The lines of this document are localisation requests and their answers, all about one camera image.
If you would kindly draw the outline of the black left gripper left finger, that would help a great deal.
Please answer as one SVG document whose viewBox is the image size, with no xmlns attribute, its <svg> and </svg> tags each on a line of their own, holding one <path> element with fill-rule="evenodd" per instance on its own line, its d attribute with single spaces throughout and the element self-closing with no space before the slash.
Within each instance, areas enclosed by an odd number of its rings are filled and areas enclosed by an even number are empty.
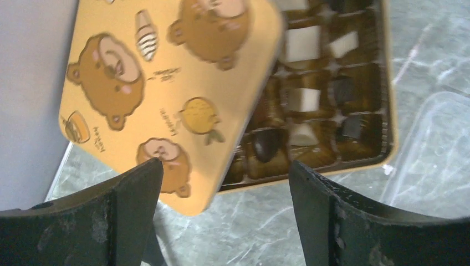
<svg viewBox="0 0 470 266">
<path fill-rule="evenodd" d="M 1 212 L 2 265 L 140 265 L 162 184 L 153 158 L 30 209 Z"/>
</svg>

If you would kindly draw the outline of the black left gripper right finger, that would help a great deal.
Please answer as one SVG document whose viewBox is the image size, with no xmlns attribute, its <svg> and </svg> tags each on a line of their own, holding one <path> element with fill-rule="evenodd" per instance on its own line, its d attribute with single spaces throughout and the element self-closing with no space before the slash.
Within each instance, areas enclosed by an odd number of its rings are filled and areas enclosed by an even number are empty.
<svg viewBox="0 0 470 266">
<path fill-rule="evenodd" d="M 294 161 L 289 187 L 307 265 L 468 265 L 469 218 L 392 207 Z"/>
</svg>

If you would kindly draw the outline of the dark round chocolate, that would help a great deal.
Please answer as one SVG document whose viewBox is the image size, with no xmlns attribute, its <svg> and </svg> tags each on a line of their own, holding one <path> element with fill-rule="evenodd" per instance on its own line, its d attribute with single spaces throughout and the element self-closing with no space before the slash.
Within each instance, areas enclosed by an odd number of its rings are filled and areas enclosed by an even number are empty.
<svg viewBox="0 0 470 266">
<path fill-rule="evenodd" d="M 285 156 L 284 130 L 268 128 L 252 135 L 252 149 L 255 157 L 262 163 L 273 160 L 278 154 Z"/>
</svg>

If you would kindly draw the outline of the gold chocolate tin box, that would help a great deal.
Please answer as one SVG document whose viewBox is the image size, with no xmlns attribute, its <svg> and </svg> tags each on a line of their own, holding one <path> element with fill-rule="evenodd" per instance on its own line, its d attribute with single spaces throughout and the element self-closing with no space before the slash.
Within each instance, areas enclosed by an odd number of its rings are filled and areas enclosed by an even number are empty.
<svg viewBox="0 0 470 266">
<path fill-rule="evenodd" d="M 395 96 L 391 84 L 390 16 L 387 1 L 277 1 L 287 30 L 321 26 L 320 58 L 300 62 L 282 52 L 263 90 L 252 119 L 235 150 L 220 193 L 271 185 L 287 179 L 290 164 L 300 161 L 324 174 L 377 167 L 397 148 Z M 329 44 L 352 31 L 359 47 L 335 59 Z M 337 105 L 332 81 L 339 75 L 354 81 L 354 100 Z M 288 110 L 288 91 L 310 88 L 321 91 L 320 109 Z M 352 115 L 364 115 L 359 140 L 343 139 L 339 128 Z M 320 143 L 289 144 L 289 124 L 311 123 Z M 285 156 L 262 163 L 252 149 L 252 135 L 268 128 L 284 130 Z"/>
</svg>

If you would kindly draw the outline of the silver tin lid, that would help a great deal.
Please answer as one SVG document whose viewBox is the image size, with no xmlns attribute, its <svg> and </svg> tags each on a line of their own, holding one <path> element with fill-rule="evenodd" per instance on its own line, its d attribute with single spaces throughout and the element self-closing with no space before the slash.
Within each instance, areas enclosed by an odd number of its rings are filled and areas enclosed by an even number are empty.
<svg viewBox="0 0 470 266">
<path fill-rule="evenodd" d="M 279 52 L 272 1 L 79 1 L 58 124 L 117 172 L 151 158 L 162 202 L 218 192 Z"/>
</svg>

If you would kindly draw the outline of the white cube chocolate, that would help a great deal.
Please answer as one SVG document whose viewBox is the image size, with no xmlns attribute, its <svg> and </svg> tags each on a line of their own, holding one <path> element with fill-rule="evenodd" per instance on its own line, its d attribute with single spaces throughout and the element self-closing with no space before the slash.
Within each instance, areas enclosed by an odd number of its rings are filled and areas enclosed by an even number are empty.
<svg viewBox="0 0 470 266">
<path fill-rule="evenodd" d="M 320 109 L 321 91 L 310 88 L 295 88 L 288 91 L 288 110 L 313 112 Z"/>
<path fill-rule="evenodd" d="M 300 62 L 320 58 L 321 26 L 287 30 L 285 59 L 287 62 Z"/>
<path fill-rule="evenodd" d="M 359 34 L 357 31 L 352 31 L 342 35 L 338 39 L 329 44 L 332 56 L 335 59 L 344 57 L 348 52 L 355 50 L 359 47 Z"/>
</svg>

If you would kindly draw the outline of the white oval chocolate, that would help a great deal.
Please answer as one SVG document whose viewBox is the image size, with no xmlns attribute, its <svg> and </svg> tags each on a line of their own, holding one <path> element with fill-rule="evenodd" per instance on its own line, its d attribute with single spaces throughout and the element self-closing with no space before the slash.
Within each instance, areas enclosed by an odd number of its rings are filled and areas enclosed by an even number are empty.
<svg viewBox="0 0 470 266">
<path fill-rule="evenodd" d="M 292 146 L 315 146 L 320 143 L 311 123 L 289 124 L 289 144 Z"/>
</svg>

